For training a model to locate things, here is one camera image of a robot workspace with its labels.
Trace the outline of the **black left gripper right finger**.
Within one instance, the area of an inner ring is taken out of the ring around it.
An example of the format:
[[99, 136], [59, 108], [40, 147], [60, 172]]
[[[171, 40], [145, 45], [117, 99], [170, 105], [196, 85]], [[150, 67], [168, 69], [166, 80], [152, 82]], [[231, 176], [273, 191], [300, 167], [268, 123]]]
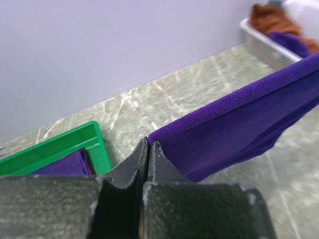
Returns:
[[142, 239], [274, 237], [267, 204], [256, 188], [190, 182], [166, 158], [159, 142], [150, 147], [142, 203]]

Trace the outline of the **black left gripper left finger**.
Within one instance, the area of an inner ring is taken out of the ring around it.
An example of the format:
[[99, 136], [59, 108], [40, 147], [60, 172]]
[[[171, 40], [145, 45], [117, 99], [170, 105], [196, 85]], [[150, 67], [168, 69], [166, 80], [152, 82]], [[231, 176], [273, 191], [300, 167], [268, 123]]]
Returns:
[[101, 176], [3, 176], [3, 239], [140, 239], [149, 147]]

